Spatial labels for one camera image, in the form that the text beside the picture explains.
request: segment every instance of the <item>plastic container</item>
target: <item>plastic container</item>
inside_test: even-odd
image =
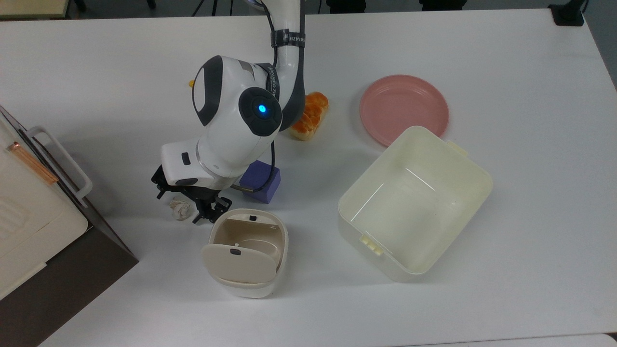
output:
[[[408,282],[446,251],[491,193],[455,144],[411,127],[339,201],[339,231],[390,279]]]
[[[275,215],[235,209],[218,218],[201,255],[210,275],[232,294],[263,298],[283,274],[287,229]]]

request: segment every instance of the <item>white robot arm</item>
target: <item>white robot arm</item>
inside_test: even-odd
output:
[[[197,73],[193,104],[204,134],[162,146],[152,181],[160,190],[179,191],[196,202],[200,218],[231,201],[218,198],[271,146],[304,110],[304,2],[263,0],[270,26],[274,64],[251,64],[215,56]]]

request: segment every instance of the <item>black strap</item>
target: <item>black strap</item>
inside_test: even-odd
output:
[[[307,36],[303,33],[292,33],[289,29],[273,31],[270,34],[270,44],[273,48],[280,46],[304,47]]]
[[[276,74],[276,69],[269,62],[263,62],[257,64],[268,74],[268,78],[266,79],[266,90],[270,92],[270,94],[274,95],[274,97],[278,100],[280,94],[280,88],[278,84],[278,75]]]

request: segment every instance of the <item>button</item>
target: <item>button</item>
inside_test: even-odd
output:
[[[197,183],[196,178],[184,178],[183,180],[176,181],[176,185],[179,185],[179,186],[191,186],[195,183]]]
[[[182,163],[184,165],[191,165],[191,160],[189,158],[188,152],[182,152]]]

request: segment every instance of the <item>open lid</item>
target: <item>open lid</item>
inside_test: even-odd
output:
[[[243,283],[269,282],[278,266],[272,256],[239,246],[205,245],[201,257],[210,275]]]

